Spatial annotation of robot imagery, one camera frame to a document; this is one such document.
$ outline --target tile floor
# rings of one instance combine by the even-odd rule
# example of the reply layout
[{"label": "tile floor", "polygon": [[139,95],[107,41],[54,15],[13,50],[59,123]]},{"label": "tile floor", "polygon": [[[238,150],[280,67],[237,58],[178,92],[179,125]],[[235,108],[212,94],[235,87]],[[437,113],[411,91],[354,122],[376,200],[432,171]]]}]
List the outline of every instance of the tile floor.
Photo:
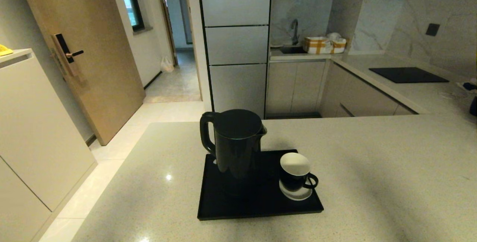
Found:
[{"label": "tile floor", "polygon": [[144,103],[107,146],[95,141],[91,152],[98,166],[66,204],[40,242],[70,242],[136,142],[152,122],[199,121],[201,101]]},{"label": "tile floor", "polygon": [[177,52],[172,73],[162,73],[146,89],[144,103],[200,101],[194,51]]}]

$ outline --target refrigerator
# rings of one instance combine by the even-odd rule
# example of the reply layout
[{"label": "refrigerator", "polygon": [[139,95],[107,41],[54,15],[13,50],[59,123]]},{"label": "refrigerator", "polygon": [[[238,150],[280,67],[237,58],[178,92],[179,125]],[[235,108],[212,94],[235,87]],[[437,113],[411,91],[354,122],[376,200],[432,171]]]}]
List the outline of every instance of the refrigerator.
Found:
[{"label": "refrigerator", "polygon": [[201,0],[214,111],[265,112],[270,0]]}]

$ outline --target white saucer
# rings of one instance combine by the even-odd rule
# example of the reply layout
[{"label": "white saucer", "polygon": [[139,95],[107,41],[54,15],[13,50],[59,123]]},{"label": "white saucer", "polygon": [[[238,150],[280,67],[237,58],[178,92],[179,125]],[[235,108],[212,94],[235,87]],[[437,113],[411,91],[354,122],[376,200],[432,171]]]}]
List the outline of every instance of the white saucer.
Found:
[{"label": "white saucer", "polygon": [[298,189],[296,191],[290,191],[290,190],[286,189],[285,186],[283,186],[283,184],[281,183],[280,180],[279,180],[278,185],[279,185],[280,190],[283,193],[283,195],[285,195],[288,199],[291,199],[293,201],[305,200],[305,199],[309,198],[313,193],[313,191],[311,189],[307,189],[305,187],[302,187],[301,189]]}]

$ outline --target black kettle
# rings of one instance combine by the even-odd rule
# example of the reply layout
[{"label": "black kettle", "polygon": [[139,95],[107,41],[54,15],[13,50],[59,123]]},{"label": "black kettle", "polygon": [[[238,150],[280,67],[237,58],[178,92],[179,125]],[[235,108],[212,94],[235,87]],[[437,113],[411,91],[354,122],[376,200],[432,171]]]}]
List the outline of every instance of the black kettle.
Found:
[{"label": "black kettle", "polygon": [[[210,141],[208,122],[214,126],[215,144]],[[202,145],[216,157],[220,187],[227,194],[246,197],[258,187],[260,139],[265,134],[260,117],[248,110],[206,112],[200,118]]]}]

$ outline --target electrical outlet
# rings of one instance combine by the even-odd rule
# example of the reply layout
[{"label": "electrical outlet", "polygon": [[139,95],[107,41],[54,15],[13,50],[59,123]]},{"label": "electrical outlet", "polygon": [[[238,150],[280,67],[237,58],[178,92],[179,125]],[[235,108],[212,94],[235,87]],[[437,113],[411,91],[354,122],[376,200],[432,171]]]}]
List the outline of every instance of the electrical outlet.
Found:
[{"label": "electrical outlet", "polygon": [[440,24],[429,23],[429,27],[427,28],[426,35],[436,36],[440,26],[441,26]]}]

